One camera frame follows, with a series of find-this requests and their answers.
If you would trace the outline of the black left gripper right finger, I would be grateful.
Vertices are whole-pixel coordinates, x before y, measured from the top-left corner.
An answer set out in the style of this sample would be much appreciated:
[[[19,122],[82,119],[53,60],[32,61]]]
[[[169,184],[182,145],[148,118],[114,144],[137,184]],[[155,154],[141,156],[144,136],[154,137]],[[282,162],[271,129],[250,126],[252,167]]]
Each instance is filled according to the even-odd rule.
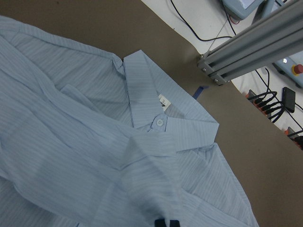
[[[170,220],[169,227],[180,227],[180,222],[178,220]]]

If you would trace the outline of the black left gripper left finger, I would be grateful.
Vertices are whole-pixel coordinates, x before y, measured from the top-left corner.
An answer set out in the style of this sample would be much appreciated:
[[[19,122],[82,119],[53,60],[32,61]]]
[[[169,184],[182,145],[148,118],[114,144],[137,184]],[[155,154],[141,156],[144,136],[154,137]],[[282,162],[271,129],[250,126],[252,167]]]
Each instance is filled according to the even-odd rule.
[[[154,221],[155,227],[166,227],[165,219],[157,219]]]

